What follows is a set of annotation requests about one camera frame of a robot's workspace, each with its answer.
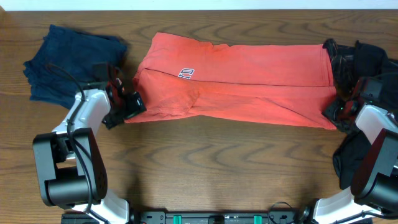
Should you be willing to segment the orange printed t-shirt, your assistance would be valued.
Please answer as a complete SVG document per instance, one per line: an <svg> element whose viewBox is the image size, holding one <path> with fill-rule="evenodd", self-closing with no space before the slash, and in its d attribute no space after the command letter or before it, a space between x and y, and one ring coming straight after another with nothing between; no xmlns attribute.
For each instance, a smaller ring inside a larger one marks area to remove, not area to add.
<svg viewBox="0 0 398 224"><path fill-rule="evenodd" d="M132 123L211 116L333 129L322 114L336 90L321 45L215 45L157 33L133 84L146 111Z"/></svg>

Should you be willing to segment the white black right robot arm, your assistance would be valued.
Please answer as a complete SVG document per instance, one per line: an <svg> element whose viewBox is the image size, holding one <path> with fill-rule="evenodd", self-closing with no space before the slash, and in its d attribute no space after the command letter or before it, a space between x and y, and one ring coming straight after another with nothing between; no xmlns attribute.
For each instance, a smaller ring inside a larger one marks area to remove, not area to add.
<svg viewBox="0 0 398 224"><path fill-rule="evenodd" d="M371 148L356 171L351 186L317 200L304 223L354 223L366 218L397 219L397 122L392 113L368 103L355 125Z"/></svg>

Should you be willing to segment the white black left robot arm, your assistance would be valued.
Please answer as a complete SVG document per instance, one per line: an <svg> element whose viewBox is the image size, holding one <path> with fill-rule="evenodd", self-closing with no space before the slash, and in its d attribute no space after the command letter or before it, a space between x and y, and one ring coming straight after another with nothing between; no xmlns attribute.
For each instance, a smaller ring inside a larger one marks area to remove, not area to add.
<svg viewBox="0 0 398 224"><path fill-rule="evenodd" d="M96 133L111 129L146 107L138 92L126 93L116 82L78 86L65 119L33 140L40 196L49 207L66 210L62 223L134 223L127 200L108 188Z"/></svg>

